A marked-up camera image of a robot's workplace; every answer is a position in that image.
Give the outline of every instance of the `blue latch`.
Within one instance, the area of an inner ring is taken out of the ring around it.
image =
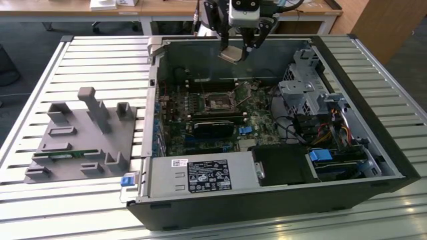
[[[331,161],[332,160],[332,156],[329,153],[329,150],[327,149],[315,149],[312,150],[309,153],[309,159],[311,161]]]
[[[251,126],[239,128],[239,134],[241,134],[241,135],[249,134],[251,132],[252,132],[252,127]]]
[[[135,177],[133,176],[123,176],[120,181],[121,187],[129,187],[135,185]]]

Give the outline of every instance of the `warning label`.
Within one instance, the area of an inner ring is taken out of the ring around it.
[[[227,160],[188,162],[187,170],[192,194],[232,189]]]

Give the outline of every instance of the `metal table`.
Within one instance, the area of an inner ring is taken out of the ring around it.
[[[69,108],[83,108],[77,101],[83,86],[95,87],[96,98],[107,107],[123,101],[137,107],[131,170],[140,166],[148,37],[75,37],[59,44],[0,149],[1,239],[424,239],[427,115],[357,39],[345,35],[321,38],[422,180],[348,210],[159,232],[144,228],[120,202],[119,177],[24,184],[24,172],[49,122],[49,103],[67,101]]]

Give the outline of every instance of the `floor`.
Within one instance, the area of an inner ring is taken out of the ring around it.
[[[0,145],[3,144],[20,111],[32,92],[63,35],[92,36],[89,22],[53,23],[53,31],[45,31],[41,23],[0,22],[0,44],[19,69],[21,79],[0,87]],[[108,22],[99,25],[103,35],[141,35],[132,31],[129,22]],[[427,110],[427,18],[414,30],[387,70],[397,79],[420,106]]]

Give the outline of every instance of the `gray bracket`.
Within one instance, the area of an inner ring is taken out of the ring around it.
[[[128,172],[136,107],[128,102],[105,108],[95,89],[81,87],[77,97],[87,109],[71,110],[52,103],[41,143],[32,156],[24,182],[44,183],[104,177]]]

